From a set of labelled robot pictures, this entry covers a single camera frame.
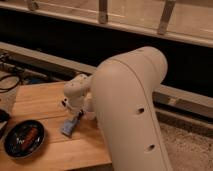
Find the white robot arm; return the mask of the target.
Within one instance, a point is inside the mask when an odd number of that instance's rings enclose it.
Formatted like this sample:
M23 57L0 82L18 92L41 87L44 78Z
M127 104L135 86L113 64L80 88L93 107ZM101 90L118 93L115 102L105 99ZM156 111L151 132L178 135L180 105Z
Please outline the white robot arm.
M66 107L96 116L114 171L172 171L152 98L167 68L164 54L145 46L65 84Z

